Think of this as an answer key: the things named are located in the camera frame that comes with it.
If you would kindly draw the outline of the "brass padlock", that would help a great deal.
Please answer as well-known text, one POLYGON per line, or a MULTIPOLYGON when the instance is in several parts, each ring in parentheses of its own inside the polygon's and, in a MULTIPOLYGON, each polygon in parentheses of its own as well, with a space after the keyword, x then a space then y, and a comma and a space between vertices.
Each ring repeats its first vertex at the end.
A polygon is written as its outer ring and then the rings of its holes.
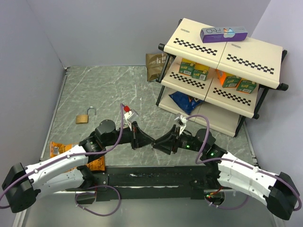
POLYGON ((95 107, 90 106, 85 114, 80 114, 76 116, 75 123, 76 124, 87 124, 89 122, 89 111, 93 110, 94 115, 97 115, 97 110, 95 107))

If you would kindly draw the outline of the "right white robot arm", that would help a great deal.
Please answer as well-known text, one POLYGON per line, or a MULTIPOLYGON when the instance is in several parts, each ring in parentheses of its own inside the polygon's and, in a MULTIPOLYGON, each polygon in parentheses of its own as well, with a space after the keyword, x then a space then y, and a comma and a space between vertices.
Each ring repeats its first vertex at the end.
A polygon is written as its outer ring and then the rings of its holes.
POLYGON ((222 186, 244 193, 283 220, 289 220, 294 211, 302 208, 300 194, 290 175, 271 173, 238 159, 217 146, 208 129, 199 129, 195 136, 179 131, 174 125, 154 142, 153 148, 168 155, 179 148, 197 151, 198 160, 212 170, 206 180, 211 188, 222 186))

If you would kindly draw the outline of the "blue snack bag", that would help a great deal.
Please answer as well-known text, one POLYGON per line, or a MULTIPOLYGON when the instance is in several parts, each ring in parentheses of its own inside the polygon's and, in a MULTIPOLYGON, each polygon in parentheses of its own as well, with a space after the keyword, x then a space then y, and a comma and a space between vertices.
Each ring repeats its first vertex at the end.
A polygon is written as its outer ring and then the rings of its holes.
POLYGON ((172 94, 169 94, 169 97, 174 101, 174 103, 187 115, 191 115, 192 111, 200 104, 203 103, 203 100, 194 98, 187 94, 176 91, 172 94))

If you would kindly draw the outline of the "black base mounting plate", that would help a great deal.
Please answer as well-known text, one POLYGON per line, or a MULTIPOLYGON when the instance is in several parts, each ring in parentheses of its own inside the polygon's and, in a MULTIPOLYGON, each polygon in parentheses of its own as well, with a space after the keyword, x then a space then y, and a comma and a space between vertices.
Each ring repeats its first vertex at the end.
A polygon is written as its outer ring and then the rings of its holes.
POLYGON ((117 198, 203 200, 211 191, 222 192, 218 172, 207 166, 108 166, 94 171, 97 201, 117 198))

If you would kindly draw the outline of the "orange chips bag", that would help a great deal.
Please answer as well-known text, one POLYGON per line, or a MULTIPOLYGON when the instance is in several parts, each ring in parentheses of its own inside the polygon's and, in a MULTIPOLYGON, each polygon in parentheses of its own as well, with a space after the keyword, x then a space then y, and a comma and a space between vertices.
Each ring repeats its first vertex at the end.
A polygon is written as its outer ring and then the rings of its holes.
MULTIPOLYGON (((55 143, 55 142, 51 141, 50 157, 53 158, 59 154, 62 154, 64 152, 72 149, 76 145, 77 145, 77 143, 61 144, 61 143, 55 143)), ((105 171, 105 169, 106 169, 105 158, 104 158, 104 156, 102 156, 97 160, 87 163, 86 166, 90 169, 90 171, 105 171)))

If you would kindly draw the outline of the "green box far left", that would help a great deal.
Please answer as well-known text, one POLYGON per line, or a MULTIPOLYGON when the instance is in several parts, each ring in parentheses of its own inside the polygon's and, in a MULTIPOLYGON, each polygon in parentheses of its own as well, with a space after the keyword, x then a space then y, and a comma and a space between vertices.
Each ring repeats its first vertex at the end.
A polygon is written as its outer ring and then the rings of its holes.
POLYGON ((192 76, 196 63, 194 61, 182 58, 179 66, 179 73, 187 76, 192 76))

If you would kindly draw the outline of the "beige three-tier shelf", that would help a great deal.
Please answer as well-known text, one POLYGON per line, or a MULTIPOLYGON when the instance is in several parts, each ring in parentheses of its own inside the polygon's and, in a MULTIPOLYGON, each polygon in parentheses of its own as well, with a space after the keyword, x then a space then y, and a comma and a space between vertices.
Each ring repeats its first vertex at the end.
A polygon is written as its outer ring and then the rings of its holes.
POLYGON ((288 89, 280 82, 287 51, 249 37, 240 42, 205 43, 203 31, 227 33, 227 29, 183 18, 169 41, 159 44, 167 59, 158 78, 162 88, 156 104, 176 114, 181 108, 172 99, 174 92, 197 98, 202 103, 193 110, 194 122, 236 137, 247 118, 259 117, 270 89, 288 89))

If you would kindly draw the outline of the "brown foil pouch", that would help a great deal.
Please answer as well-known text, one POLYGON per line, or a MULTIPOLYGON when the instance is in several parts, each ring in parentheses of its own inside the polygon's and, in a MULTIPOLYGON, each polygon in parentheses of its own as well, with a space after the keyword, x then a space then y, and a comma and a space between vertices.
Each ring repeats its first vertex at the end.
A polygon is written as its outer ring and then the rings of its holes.
POLYGON ((146 57, 146 69, 147 69, 147 81, 151 82, 156 80, 163 69, 164 63, 167 58, 166 53, 150 54, 147 53, 146 57))

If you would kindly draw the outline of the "orange green box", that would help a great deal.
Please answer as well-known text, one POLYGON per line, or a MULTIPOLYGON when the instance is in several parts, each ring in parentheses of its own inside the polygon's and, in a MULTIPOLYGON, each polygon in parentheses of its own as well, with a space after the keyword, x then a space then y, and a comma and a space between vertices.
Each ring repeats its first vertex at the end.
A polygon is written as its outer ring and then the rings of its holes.
POLYGON ((218 79, 223 88, 235 88, 240 82, 241 78, 221 70, 216 70, 218 79))

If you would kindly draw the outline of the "green box far right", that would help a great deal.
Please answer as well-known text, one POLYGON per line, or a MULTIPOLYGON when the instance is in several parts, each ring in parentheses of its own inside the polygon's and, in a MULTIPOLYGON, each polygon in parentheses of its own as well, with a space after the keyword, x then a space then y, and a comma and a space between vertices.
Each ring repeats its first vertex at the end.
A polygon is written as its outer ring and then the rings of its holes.
POLYGON ((236 90, 239 92, 251 94, 255 88, 257 87, 257 83, 247 79, 241 79, 238 83, 236 90))

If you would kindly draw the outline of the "purple toothpaste box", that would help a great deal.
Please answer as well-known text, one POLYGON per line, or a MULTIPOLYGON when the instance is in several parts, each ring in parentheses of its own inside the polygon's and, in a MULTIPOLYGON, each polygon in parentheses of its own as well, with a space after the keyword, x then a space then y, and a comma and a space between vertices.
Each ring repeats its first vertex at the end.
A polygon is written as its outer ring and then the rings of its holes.
POLYGON ((202 28, 200 31, 203 43, 244 41, 248 32, 243 26, 225 26, 202 28))

